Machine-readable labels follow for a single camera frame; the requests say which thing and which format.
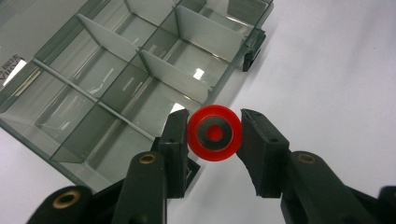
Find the screw hole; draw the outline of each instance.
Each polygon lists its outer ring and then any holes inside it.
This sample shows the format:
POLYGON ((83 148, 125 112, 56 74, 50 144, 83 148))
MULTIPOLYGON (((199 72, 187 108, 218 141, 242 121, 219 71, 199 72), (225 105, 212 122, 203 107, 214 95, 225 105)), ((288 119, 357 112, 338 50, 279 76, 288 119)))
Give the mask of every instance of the screw hole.
POLYGON ((56 209, 64 209, 78 202, 81 194, 75 189, 71 189, 60 196, 58 196, 52 203, 56 209))
POLYGON ((155 161, 155 159, 156 158, 154 155, 147 154, 147 155, 140 157, 139 161, 140 161, 140 163, 143 163, 143 164, 150 164, 150 163, 153 163, 155 161))
POLYGON ((309 155, 309 154, 305 154, 305 153, 300 153, 298 155, 298 160, 302 161, 303 163, 308 163, 308 164, 314 164, 317 162, 317 160, 315 159, 315 157, 309 155))

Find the printed label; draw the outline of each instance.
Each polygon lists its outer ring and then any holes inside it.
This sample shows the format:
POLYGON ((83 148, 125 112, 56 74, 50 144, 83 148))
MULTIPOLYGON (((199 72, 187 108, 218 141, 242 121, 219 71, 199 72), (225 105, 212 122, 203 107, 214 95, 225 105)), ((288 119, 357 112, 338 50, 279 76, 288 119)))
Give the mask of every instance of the printed label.
POLYGON ((17 66, 18 62, 23 60, 21 56, 18 54, 14 54, 12 58, 8 59, 1 67, 0 67, 0 85, 3 86, 3 83, 8 78, 9 74, 11 74, 12 70, 17 66))

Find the red circular object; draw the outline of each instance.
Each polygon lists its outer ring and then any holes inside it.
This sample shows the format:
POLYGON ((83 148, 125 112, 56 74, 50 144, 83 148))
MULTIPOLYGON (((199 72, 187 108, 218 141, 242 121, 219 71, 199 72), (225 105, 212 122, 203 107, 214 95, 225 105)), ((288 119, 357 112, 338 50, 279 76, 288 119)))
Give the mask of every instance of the red circular object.
MULTIPOLYGON (((209 139, 215 140, 218 133, 215 132, 212 135, 212 133, 210 133, 210 129, 212 127, 209 128, 207 134, 209 139)), ((197 156, 207 161, 223 161, 231 157, 239 149, 242 143, 242 125, 239 121, 239 118, 232 110, 222 105, 207 105, 197 110, 190 118, 189 124, 187 126, 187 133, 191 150, 197 156), (220 150, 210 150, 202 146, 199 141, 198 129, 201 123, 210 117, 218 117, 226 120, 230 124, 233 131, 233 136, 230 140, 230 143, 220 150)))
POLYGON ((214 142, 221 139, 223 133, 222 129, 218 125, 213 125, 207 130, 207 137, 214 142))

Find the white table surface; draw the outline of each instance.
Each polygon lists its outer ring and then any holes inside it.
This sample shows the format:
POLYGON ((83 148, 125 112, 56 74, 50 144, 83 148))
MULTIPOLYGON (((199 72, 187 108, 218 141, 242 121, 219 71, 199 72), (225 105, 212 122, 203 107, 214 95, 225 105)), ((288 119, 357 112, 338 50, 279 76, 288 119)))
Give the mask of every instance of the white table surface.
MULTIPOLYGON (((262 53, 226 105, 262 112, 292 151, 318 154, 352 188, 376 196, 396 185, 396 2, 275 0, 263 29, 262 53)), ((23 223, 71 182, 3 130, 0 141, 0 223, 23 223)), ((284 223, 280 200, 256 197, 236 156, 198 162, 168 223, 284 223)))

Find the transparent plastic box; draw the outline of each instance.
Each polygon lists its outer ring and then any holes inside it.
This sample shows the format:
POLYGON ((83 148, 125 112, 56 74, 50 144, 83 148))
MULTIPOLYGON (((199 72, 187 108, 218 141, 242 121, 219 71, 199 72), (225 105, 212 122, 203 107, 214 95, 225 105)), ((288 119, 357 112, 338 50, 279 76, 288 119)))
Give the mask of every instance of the transparent plastic box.
POLYGON ((0 124, 98 191, 167 116, 211 104, 265 38, 272 0, 90 0, 0 91, 0 124))

